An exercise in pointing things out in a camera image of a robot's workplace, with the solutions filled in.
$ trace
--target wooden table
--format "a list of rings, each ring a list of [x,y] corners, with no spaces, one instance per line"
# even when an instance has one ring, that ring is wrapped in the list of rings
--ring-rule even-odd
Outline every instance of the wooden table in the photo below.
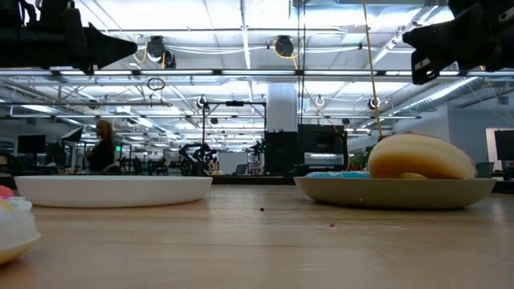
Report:
[[[0,267],[1,289],[514,284],[514,197],[504,195],[468,210],[380,211],[315,204],[294,186],[223,185],[179,206],[34,213],[43,236]]]

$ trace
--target cable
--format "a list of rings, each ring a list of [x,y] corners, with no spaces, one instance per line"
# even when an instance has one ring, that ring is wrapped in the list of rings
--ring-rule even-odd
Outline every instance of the cable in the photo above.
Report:
[[[377,121],[377,128],[378,128],[378,138],[382,138],[382,126],[380,123],[380,108],[378,107],[378,96],[377,96],[377,89],[375,87],[375,73],[373,71],[373,57],[371,57],[371,42],[369,41],[369,26],[368,26],[368,11],[366,9],[366,0],[362,0],[362,7],[364,9],[364,20],[366,24],[366,41],[368,46],[368,59],[369,59],[369,69],[371,70],[371,85],[373,87],[373,104],[376,104],[375,108],[375,118]]]

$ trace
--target blue frosting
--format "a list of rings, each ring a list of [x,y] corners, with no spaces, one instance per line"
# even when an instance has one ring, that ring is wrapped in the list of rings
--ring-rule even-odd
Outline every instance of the blue frosting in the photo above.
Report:
[[[306,177],[314,178],[370,178],[368,172],[313,172]]]

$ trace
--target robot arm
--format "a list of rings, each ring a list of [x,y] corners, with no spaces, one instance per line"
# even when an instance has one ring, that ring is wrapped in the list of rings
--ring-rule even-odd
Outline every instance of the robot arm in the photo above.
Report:
[[[0,58],[0,67],[72,66],[93,75],[94,68],[137,51],[135,43],[103,35],[91,23],[82,27],[72,0],[44,0],[36,5],[40,5],[39,20],[26,0],[0,1],[0,47],[7,55]]]
[[[411,56],[414,84],[437,78],[453,62],[460,70],[514,67],[514,1],[450,0],[449,7],[454,20],[403,35],[416,49]]]

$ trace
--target person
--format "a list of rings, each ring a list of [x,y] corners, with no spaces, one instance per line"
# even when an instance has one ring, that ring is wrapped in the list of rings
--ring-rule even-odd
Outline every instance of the person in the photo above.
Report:
[[[114,140],[111,124],[101,120],[96,124],[96,131],[100,143],[96,145],[88,157],[91,172],[101,172],[114,163]]]

